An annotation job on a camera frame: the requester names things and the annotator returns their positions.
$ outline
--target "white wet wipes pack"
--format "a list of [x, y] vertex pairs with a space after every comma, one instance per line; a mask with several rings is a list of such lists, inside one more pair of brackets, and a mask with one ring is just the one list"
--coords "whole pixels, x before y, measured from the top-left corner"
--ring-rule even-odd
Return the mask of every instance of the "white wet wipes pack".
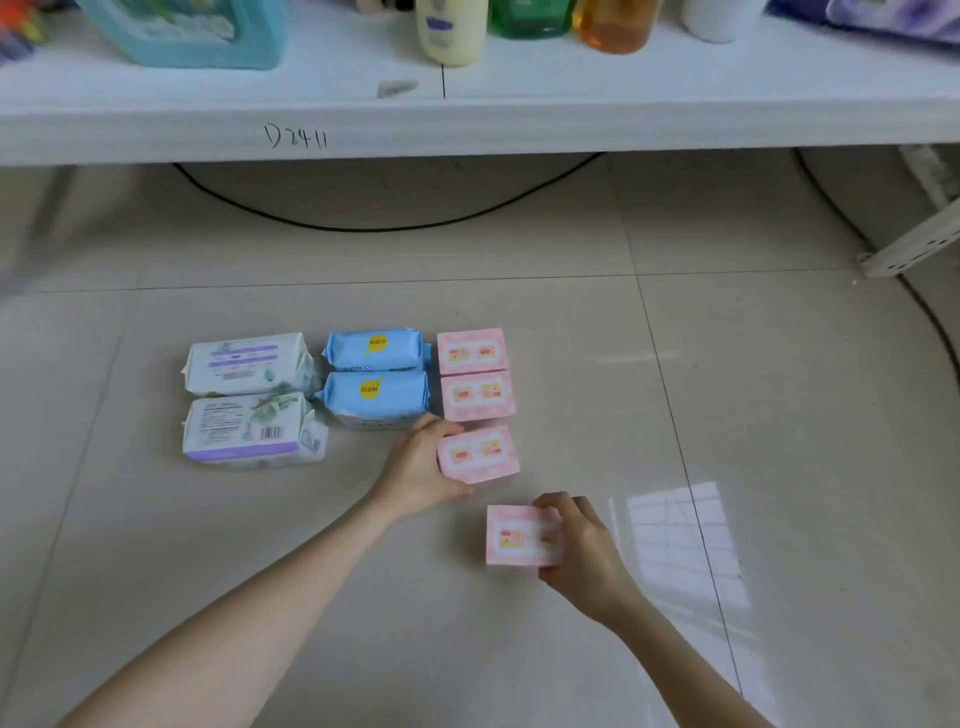
[[302, 333], [194, 344], [182, 373], [186, 391], [198, 397], [317, 389], [317, 366]]
[[280, 468], [323, 460], [328, 434], [301, 392], [195, 400], [183, 454], [205, 465]]

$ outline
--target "white bottle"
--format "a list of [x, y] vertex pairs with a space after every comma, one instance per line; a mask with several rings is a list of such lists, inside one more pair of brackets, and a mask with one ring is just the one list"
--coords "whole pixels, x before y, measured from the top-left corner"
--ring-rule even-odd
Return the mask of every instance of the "white bottle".
[[443, 65], [470, 65], [483, 51], [489, 8], [490, 0], [418, 0], [423, 52]]
[[767, 0], [684, 0], [684, 25], [698, 38], [729, 43], [747, 35], [766, 6]]

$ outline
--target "white shelf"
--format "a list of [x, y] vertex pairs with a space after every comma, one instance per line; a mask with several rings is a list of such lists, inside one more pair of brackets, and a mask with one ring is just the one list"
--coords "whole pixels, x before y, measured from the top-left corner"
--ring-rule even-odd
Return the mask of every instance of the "white shelf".
[[[294, 0], [269, 73], [142, 68], [72, 14], [0, 70], [0, 166], [960, 141], [960, 53], [775, 17], [715, 46], [674, 8], [631, 56], [491, 36], [480, 62], [442, 71], [409, 15]], [[393, 81], [417, 87], [378, 99]], [[274, 147], [271, 124], [326, 146]]]

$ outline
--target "floor tile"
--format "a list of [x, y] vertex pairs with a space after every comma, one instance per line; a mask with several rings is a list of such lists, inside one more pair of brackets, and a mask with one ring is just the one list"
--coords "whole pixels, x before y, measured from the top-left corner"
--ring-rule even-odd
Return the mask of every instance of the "floor tile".
[[851, 268], [856, 241], [789, 150], [610, 157], [636, 271]]
[[744, 694], [957, 725], [960, 395], [923, 315], [843, 271], [641, 286]]
[[[960, 149], [947, 147], [944, 152], [960, 170]], [[934, 213], [896, 147], [808, 149], [804, 156], [830, 197], [878, 248]], [[960, 242], [912, 266], [906, 276], [960, 346]]]
[[584, 493], [650, 596], [732, 660], [636, 280], [523, 279], [141, 294], [64, 524], [6, 728], [47, 726], [126, 660], [330, 522], [391, 433], [334, 429], [270, 473], [180, 455], [197, 340], [333, 327], [503, 326], [522, 472], [391, 532], [349, 579], [258, 725], [670, 725], [629, 653], [527, 570], [486, 569], [485, 506]]
[[36, 238], [18, 268], [18, 287], [135, 288], [157, 219], [149, 198], [139, 194], [140, 168], [76, 167], [61, 170], [56, 180], [56, 201], [37, 224]]
[[0, 703], [80, 467], [128, 294], [0, 303]]
[[[209, 187], [275, 215], [343, 228], [429, 223], [492, 206], [581, 155], [191, 165]], [[631, 274], [603, 161], [477, 220], [427, 231], [300, 230], [224, 205], [171, 168], [145, 196], [167, 210], [146, 287]]]
[[34, 216], [52, 177], [49, 167], [0, 167], [0, 277], [5, 287], [27, 248]]

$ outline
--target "purple package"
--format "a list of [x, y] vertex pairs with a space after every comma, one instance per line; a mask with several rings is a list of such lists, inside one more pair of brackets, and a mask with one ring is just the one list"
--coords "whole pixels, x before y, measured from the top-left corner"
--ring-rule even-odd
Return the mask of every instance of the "purple package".
[[773, 0], [771, 7], [813, 23], [960, 44], [960, 0]]

